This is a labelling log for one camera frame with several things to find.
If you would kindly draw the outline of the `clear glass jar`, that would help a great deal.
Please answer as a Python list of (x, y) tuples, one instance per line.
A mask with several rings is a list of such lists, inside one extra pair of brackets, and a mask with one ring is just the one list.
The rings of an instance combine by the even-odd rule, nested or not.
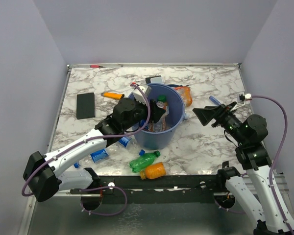
[(184, 113), (183, 120), (188, 120), (189, 118), (190, 118), (190, 114), (189, 113)]

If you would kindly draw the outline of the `blue plastic bin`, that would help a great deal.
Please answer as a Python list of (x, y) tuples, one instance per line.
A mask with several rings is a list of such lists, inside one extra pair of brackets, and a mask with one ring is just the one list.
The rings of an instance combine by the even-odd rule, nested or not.
[(169, 106), (169, 115), (166, 117), (166, 125), (169, 129), (163, 132), (149, 132), (142, 130), (134, 137), (137, 143), (147, 150), (156, 150), (165, 148), (172, 140), (176, 129), (182, 122), (185, 106), (181, 95), (173, 88), (164, 85), (151, 83), (148, 84), (151, 88), (148, 99), (156, 100), (158, 96), (164, 95)]

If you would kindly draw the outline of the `orange snack wrapper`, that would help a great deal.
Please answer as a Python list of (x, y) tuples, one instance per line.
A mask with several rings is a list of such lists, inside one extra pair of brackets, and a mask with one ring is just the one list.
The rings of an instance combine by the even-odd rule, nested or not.
[(175, 87), (174, 89), (182, 97), (185, 107), (191, 106), (193, 102), (192, 95), (191, 95), (191, 88), (188, 86), (181, 86), (181, 87)]

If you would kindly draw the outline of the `crushed pepsi bottle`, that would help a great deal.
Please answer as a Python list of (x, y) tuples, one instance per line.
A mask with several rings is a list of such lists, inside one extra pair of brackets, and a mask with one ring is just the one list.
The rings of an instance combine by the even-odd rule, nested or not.
[(89, 156), (83, 158), (82, 160), (79, 160), (78, 162), (73, 164), (73, 167), (76, 169), (82, 168), (83, 166), (88, 166), (92, 163), (96, 163), (98, 161), (103, 160), (106, 157), (109, 157), (110, 153), (109, 151), (105, 149), (98, 150), (96, 152), (91, 153)]
[(118, 140), (118, 143), (121, 144), (128, 152), (134, 154), (137, 152), (137, 145), (134, 140), (130, 137), (122, 137)]

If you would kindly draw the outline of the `green plastic bottle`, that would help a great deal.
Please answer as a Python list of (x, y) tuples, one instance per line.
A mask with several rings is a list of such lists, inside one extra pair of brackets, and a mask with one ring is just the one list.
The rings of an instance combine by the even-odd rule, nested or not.
[(156, 158), (161, 155), (159, 151), (149, 152), (141, 155), (137, 159), (132, 160), (129, 163), (130, 168), (133, 173), (138, 173), (141, 170), (145, 169), (149, 165), (153, 164)]

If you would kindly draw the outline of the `orange juice bottle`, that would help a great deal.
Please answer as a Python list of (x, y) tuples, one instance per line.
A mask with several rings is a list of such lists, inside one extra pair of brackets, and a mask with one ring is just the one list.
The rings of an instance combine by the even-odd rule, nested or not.
[(149, 165), (144, 170), (140, 171), (140, 178), (142, 180), (145, 180), (145, 179), (153, 180), (165, 175), (166, 175), (166, 170), (162, 162)]

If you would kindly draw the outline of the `brown coffee bottle green cap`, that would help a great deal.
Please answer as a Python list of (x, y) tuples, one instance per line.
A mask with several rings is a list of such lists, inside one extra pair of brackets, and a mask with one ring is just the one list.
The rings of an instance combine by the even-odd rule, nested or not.
[(165, 95), (159, 95), (157, 97), (158, 102), (162, 102), (164, 104), (164, 108), (166, 109), (168, 106), (167, 98)]

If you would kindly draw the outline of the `orange label crushed bottle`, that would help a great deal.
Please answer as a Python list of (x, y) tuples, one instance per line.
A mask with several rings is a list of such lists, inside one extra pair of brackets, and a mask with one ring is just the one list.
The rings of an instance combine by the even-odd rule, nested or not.
[(162, 108), (165, 110), (165, 113), (160, 117), (157, 123), (153, 121), (148, 124), (148, 131), (150, 132), (163, 132), (166, 130), (166, 116), (169, 114), (169, 107), (167, 103), (158, 101), (157, 107)]

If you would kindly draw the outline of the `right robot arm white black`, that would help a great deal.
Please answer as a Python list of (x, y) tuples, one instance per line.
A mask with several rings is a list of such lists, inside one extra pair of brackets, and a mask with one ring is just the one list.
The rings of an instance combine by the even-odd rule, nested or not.
[(294, 219), (277, 187), (272, 162), (262, 144), (268, 135), (267, 122), (260, 115), (250, 115), (244, 122), (229, 105), (194, 108), (203, 126), (222, 127), (236, 142), (236, 157), (249, 176), (256, 195), (248, 189), (238, 170), (228, 167), (218, 170), (216, 188), (229, 191), (252, 222), (255, 235), (294, 235)]

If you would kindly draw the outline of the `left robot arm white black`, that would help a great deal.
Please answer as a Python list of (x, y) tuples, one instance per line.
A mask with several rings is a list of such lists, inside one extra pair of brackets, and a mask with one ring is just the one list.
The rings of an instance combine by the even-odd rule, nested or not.
[(53, 152), (30, 155), (23, 173), (25, 184), (22, 196), (35, 196), (44, 202), (57, 192), (71, 189), (93, 193), (98, 189), (98, 176), (91, 168), (68, 171), (73, 164), (116, 143), (125, 137), (125, 131), (140, 121), (158, 121), (165, 113), (154, 100), (146, 104), (122, 98), (112, 114), (100, 121), (85, 136)]

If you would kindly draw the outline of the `white device on black tray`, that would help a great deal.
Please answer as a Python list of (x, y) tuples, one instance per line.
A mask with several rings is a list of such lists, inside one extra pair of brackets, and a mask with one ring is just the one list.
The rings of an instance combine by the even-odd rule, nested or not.
[(162, 78), (162, 76), (152, 76), (152, 77), (147, 77), (145, 78), (145, 82), (147, 84), (153, 84), (153, 83), (156, 83), (156, 84), (164, 84), (164, 80)]

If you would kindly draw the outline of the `orange utility knife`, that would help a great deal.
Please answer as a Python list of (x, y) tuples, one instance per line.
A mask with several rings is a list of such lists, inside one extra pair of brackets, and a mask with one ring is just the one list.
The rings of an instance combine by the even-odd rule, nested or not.
[(118, 94), (118, 93), (110, 93), (110, 92), (104, 92), (101, 94), (105, 98), (120, 100), (124, 98), (124, 94)]

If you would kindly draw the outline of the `black flat box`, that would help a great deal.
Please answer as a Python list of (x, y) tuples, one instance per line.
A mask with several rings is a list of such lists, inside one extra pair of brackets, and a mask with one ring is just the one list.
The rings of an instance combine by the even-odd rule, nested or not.
[(85, 93), (76, 96), (76, 118), (95, 118), (95, 94)]

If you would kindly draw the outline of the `black base bar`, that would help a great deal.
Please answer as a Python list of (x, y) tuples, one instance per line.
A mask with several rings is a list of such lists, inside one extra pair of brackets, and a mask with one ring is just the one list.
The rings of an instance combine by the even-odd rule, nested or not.
[(216, 175), (169, 175), (154, 180), (142, 180), (139, 176), (100, 176), (95, 186), (109, 183), (125, 191), (129, 204), (213, 203), (215, 196), (228, 195)]

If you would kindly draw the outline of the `blue handled pliers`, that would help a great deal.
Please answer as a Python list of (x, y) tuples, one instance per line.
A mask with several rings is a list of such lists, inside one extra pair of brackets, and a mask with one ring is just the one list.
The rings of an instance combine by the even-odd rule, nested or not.
[(183, 85), (176, 85), (176, 84), (167, 84), (167, 86), (169, 86), (171, 88), (183, 87)]

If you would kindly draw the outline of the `red marker on rail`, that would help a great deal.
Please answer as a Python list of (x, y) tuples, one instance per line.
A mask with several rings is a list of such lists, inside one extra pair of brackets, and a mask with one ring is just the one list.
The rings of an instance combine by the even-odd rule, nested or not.
[(104, 66), (100, 65), (90, 65), (90, 68), (105, 68)]

